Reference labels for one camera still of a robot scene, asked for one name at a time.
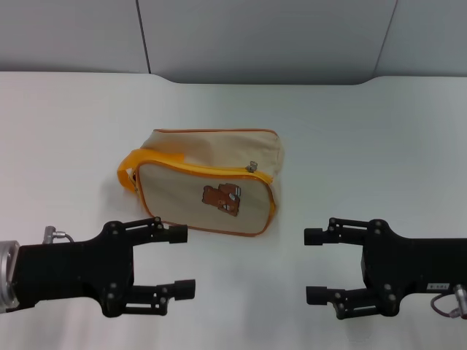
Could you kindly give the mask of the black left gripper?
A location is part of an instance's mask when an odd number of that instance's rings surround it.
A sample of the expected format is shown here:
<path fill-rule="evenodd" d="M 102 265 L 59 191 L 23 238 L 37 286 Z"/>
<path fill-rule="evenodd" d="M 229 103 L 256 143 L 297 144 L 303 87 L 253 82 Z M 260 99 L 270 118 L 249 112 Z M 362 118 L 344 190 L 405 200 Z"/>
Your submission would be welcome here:
<path fill-rule="evenodd" d="M 108 222 L 87 241 L 25 245 L 19 248 L 11 288 L 18 305 L 8 313 L 33 308 L 44 300 L 91 298 L 103 315 L 167 315 L 169 301 L 192 300 L 196 281 L 132 286 L 133 247 L 148 243 L 188 242 L 188 227 L 164 227 L 160 217 Z"/>

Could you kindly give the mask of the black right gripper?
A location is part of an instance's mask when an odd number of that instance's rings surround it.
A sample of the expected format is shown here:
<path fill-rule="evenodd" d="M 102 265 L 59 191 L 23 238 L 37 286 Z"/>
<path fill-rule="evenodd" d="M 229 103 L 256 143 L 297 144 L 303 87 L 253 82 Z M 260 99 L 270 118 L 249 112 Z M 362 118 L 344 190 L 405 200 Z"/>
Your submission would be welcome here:
<path fill-rule="evenodd" d="M 382 219 L 370 222 L 331 217 L 326 229 L 306 228 L 305 246 L 363 247 L 363 280 L 368 289 L 306 287 L 311 306 L 330 303 L 339 320 L 381 314 L 395 316 L 412 294 L 454 295 L 457 315 L 466 315 L 466 240 L 406 238 Z"/>

